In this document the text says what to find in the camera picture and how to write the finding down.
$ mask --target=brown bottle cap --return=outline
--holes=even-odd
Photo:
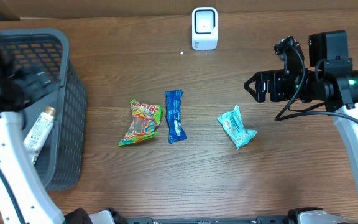
[[[44,110],[44,113],[49,114],[50,116],[55,117],[56,116],[56,109],[51,107],[51,106],[47,106]]]

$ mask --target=plastic basket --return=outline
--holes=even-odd
[[[27,136],[39,114],[56,109],[53,129],[35,163],[46,190],[65,190],[80,178],[85,130],[86,91],[69,61],[69,44],[56,29],[0,31],[3,55],[14,57],[15,68],[39,67],[58,88],[25,109]]]

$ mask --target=wooden tabletop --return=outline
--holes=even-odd
[[[332,119],[275,122],[285,103],[256,103],[243,84],[255,72],[283,68],[272,45],[289,35],[303,47],[307,66],[308,36],[344,29],[358,69],[358,10],[219,14],[213,51],[191,49],[190,21],[0,22],[0,29],[63,31],[88,92],[82,175],[76,187],[50,192],[57,206],[64,213],[112,207],[125,217],[152,218],[244,218],[322,207],[357,218],[356,187]],[[130,125],[130,100],[165,108],[164,92],[175,89],[183,90],[188,139],[169,145],[163,119],[158,136],[118,147]],[[258,130],[240,154],[216,119],[235,105],[245,127]]]

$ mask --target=bottle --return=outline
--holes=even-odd
[[[44,112],[41,112],[29,134],[24,139],[24,147],[30,155],[30,160],[33,165],[35,164],[38,155],[40,154],[40,151],[53,128],[55,116],[55,108],[47,106]]]

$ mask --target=plastic wrapper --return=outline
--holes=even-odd
[[[131,100],[132,121],[119,146],[137,143],[158,134],[162,117],[161,105],[148,105]]]
[[[180,121],[180,103],[182,90],[173,90],[165,92],[165,101],[167,103],[167,123],[169,126],[169,144],[176,141],[187,139],[187,135],[181,126]]]
[[[241,146],[255,137],[257,131],[245,129],[242,123],[240,108],[236,105],[233,111],[226,112],[218,117],[218,121],[222,124],[223,129],[228,133],[230,138],[236,145],[237,151]]]

